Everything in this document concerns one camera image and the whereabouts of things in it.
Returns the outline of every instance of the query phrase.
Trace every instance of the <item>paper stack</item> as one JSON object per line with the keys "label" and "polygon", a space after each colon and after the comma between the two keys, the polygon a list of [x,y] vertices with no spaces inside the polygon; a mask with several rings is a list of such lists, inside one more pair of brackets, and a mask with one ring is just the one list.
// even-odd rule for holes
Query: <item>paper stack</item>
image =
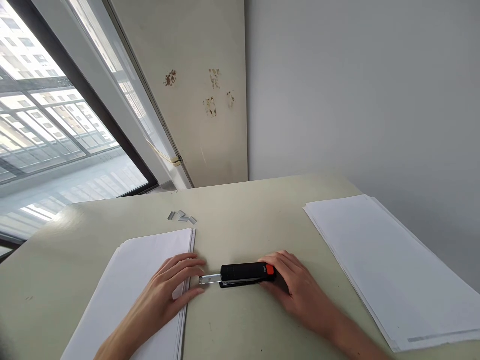
{"label": "paper stack", "polygon": [[[61,359],[93,359],[164,261],[193,251],[195,232],[184,229],[124,242],[113,254]],[[189,286],[186,280],[175,290],[173,298],[180,297]],[[183,308],[132,359],[181,359],[185,316]]]}
{"label": "paper stack", "polygon": [[376,199],[304,209],[393,352],[480,340],[480,295]]}

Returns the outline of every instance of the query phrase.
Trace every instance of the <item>beige door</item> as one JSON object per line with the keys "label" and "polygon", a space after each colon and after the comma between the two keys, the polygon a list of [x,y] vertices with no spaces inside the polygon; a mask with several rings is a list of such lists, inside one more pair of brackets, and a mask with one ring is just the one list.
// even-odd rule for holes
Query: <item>beige door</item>
{"label": "beige door", "polygon": [[243,0],[110,0],[195,187],[248,181]]}

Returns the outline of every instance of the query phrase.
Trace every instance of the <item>finger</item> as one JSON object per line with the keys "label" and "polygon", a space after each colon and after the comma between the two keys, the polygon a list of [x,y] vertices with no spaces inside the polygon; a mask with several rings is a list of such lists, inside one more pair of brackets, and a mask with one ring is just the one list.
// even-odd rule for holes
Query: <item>finger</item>
{"label": "finger", "polygon": [[188,290],[186,293],[184,293],[182,296],[180,296],[177,300],[175,300],[172,304],[172,310],[174,313],[174,316],[177,315],[177,313],[189,302],[191,302],[193,299],[195,299],[198,295],[203,294],[205,292],[205,289],[201,287],[196,287],[193,289]]}
{"label": "finger", "polygon": [[300,266],[302,269],[306,270],[306,271],[309,271],[307,269],[307,267],[303,264],[303,262],[301,262],[294,254],[290,254],[292,256],[292,258],[295,260],[295,263]]}
{"label": "finger", "polygon": [[286,310],[290,309],[293,300],[290,295],[285,293],[281,288],[268,281],[261,282],[260,286],[264,289],[267,289],[268,292],[271,293]]}
{"label": "finger", "polygon": [[264,256],[258,261],[270,264],[274,268],[276,268],[280,273],[280,275],[284,278],[288,287],[290,287],[290,285],[293,284],[295,273],[284,263],[281,257],[275,256],[275,254],[272,254],[272,256],[270,255]]}
{"label": "finger", "polygon": [[162,281],[170,280],[173,278],[175,275],[177,275],[179,272],[181,272],[185,268],[193,268],[196,266],[203,266],[207,262],[203,259],[187,259],[180,261],[178,264],[174,265],[171,269],[165,271],[164,273],[161,273],[158,275],[158,277],[161,277]]}
{"label": "finger", "polygon": [[278,254],[284,257],[283,261],[293,272],[297,274],[302,272],[303,270],[302,266],[296,263],[297,260],[295,260],[295,257],[291,253],[289,253],[286,250],[281,250],[278,252]]}
{"label": "finger", "polygon": [[183,254],[175,255],[174,257],[171,257],[168,261],[165,261],[163,265],[161,266],[160,270],[158,271],[158,274],[163,274],[166,272],[168,269],[173,268],[176,264],[179,262],[186,260],[186,259],[195,259],[198,255],[194,252],[186,252]]}
{"label": "finger", "polygon": [[203,276],[205,275],[204,271],[199,267],[186,267],[170,280],[167,280],[168,286],[171,288],[171,292],[173,293],[174,290],[185,280],[194,276]]}

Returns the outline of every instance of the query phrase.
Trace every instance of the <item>person's right hand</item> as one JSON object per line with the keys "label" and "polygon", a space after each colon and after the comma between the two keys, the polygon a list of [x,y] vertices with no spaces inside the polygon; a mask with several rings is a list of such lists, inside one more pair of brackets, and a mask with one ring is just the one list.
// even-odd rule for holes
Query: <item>person's right hand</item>
{"label": "person's right hand", "polygon": [[324,338],[330,337],[343,314],[317,284],[297,257],[285,250],[262,257],[259,262],[274,266],[285,279],[290,294],[271,282],[261,282],[307,329]]}

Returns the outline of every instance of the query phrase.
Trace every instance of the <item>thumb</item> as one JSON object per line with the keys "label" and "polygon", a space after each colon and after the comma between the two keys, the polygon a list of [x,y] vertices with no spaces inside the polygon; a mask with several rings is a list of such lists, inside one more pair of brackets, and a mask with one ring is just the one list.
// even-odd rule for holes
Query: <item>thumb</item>
{"label": "thumb", "polygon": [[198,295],[203,294],[205,289],[201,287],[196,287],[193,289],[188,290],[182,296],[180,296],[177,300],[173,302],[172,310],[174,311],[175,315],[189,302],[195,299]]}
{"label": "thumb", "polygon": [[283,305],[285,309],[288,309],[290,307],[290,303],[292,301],[292,298],[290,295],[285,293],[281,288],[279,288],[277,285],[272,284],[271,282],[268,281],[263,281],[260,283],[260,286],[264,289],[266,289],[270,294],[273,295],[274,298],[276,298],[280,304]]}

